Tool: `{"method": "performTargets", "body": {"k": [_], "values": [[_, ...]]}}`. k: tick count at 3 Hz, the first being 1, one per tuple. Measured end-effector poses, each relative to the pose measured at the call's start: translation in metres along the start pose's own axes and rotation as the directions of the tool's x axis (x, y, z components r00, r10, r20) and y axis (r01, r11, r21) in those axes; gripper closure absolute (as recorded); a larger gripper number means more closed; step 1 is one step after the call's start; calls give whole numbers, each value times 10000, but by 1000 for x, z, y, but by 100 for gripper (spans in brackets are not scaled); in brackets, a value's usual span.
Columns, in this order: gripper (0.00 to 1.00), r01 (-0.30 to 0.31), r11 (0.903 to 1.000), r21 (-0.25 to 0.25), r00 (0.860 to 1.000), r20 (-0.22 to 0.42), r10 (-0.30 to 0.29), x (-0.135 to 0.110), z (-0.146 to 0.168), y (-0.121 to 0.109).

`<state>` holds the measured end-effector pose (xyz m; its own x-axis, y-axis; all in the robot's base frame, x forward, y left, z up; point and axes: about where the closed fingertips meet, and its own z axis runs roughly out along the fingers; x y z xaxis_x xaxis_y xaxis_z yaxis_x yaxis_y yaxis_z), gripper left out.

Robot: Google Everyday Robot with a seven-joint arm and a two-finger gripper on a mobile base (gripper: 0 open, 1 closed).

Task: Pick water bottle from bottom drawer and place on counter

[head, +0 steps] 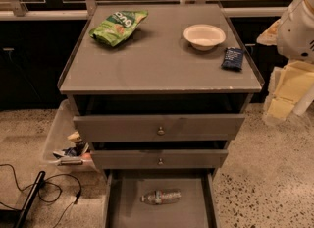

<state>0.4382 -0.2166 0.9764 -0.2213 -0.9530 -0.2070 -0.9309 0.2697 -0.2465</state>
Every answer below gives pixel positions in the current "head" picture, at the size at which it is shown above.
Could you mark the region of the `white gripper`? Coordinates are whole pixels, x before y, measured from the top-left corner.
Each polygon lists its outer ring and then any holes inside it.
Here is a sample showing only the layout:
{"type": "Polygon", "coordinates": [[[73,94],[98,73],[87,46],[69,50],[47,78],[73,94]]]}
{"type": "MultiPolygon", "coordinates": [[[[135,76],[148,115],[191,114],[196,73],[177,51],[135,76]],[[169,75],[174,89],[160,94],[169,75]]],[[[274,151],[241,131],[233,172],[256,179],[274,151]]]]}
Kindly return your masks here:
{"type": "Polygon", "coordinates": [[[268,96],[264,102],[263,121],[271,126],[283,123],[294,108],[292,103],[300,101],[313,85],[313,64],[303,61],[286,64],[282,68],[279,81],[272,92],[275,98],[268,96]]]}

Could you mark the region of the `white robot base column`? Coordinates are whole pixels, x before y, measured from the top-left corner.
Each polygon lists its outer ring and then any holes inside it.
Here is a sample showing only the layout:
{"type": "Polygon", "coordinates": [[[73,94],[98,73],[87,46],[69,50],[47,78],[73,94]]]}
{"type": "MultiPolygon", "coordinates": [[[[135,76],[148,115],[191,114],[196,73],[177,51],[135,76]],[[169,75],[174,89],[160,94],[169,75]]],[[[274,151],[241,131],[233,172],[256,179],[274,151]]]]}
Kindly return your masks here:
{"type": "Polygon", "coordinates": [[[306,112],[308,107],[314,101],[314,85],[306,92],[306,94],[298,101],[293,108],[293,113],[300,116],[306,112]]]}

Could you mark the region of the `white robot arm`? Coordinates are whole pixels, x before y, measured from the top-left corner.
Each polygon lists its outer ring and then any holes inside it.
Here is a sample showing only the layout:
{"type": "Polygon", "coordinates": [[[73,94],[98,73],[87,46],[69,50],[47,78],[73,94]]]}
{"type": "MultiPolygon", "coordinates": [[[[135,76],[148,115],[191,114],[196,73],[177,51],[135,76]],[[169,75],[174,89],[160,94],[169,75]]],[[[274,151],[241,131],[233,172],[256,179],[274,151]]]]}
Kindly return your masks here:
{"type": "Polygon", "coordinates": [[[257,42],[288,58],[271,74],[263,120],[275,125],[291,113],[302,115],[314,100],[314,0],[293,0],[257,42]]]}

